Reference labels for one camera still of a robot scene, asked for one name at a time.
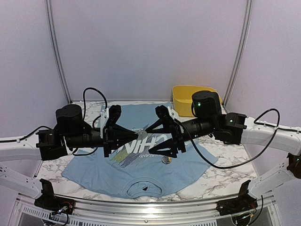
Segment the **round blue gold brooch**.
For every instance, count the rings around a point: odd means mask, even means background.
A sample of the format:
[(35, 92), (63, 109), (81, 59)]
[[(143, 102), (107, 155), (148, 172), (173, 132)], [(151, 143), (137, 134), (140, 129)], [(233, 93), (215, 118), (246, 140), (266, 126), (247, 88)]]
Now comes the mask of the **round blue gold brooch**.
[(170, 157), (167, 157), (167, 156), (164, 156), (164, 157), (162, 158), (162, 162), (163, 162), (164, 164), (170, 164), (170, 163), (171, 163), (171, 158), (170, 158)]

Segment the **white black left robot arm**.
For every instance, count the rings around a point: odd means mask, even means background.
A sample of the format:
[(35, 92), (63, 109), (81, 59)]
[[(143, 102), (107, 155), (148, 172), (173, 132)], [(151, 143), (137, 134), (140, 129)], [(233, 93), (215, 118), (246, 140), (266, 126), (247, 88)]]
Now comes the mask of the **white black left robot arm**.
[[(53, 129), (41, 126), (24, 137), (1, 139), (0, 161), (56, 160), (66, 156), (68, 149), (98, 147), (102, 147), (104, 156), (108, 157), (112, 150), (139, 137), (138, 133), (116, 124), (121, 116), (120, 105), (103, 110), (101, 126), (96, 129), (84, 121), (79, 105), (66, 105), (56, 110), (55, 115), (57, 124)], [(0, 166), (0, 184), (33, 198), (36, 206), (47, 210), (71, 208), (74, 202), (57, 197), (51, 182), (27, 177), (3, 164)]]

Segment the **light blue printed t-shirt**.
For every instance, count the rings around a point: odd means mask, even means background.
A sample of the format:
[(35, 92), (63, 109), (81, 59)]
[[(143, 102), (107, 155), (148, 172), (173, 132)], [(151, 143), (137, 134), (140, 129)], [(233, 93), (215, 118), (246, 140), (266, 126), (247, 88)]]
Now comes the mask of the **light blue printed t-shirt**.
[(163, 157), (150, 154), (149, 149), (170, 137), (149, 134), (121, 146), (109, 157), (104, 157), (101, 147), (91, 155), (80, 149), (62, 176), (89, 191), (124, 199), (176, 193), (195, 183), (217, 159), (198, 143), (187, 142), (180, 158), (164, 164)]

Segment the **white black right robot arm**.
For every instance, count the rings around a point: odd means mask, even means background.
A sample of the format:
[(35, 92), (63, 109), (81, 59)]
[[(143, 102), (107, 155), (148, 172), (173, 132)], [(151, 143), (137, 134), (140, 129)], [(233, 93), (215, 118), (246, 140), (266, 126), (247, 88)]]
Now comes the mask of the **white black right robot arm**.
[(236, 198), (219, 201), (216, 208), (221, 215), (256, 208), (257, 199), (263, 194), (301, 177), (300, 128), (270, 124), (239, 113), (223, 114), (218, 94), (207, 90), (192, 95), (191, 111), (194, 119), (180, 122), (177, 112), (170, 107), (156, 108), (158, 120), (146, 132), (172, 137), (151, 148), (151, 154), (175, 158), (179, 152), (185, 152), (186, 141), (206, 135), (225, 144), (261, 145), (288, 153), (286, 159), (258, 179), (244, 182)]

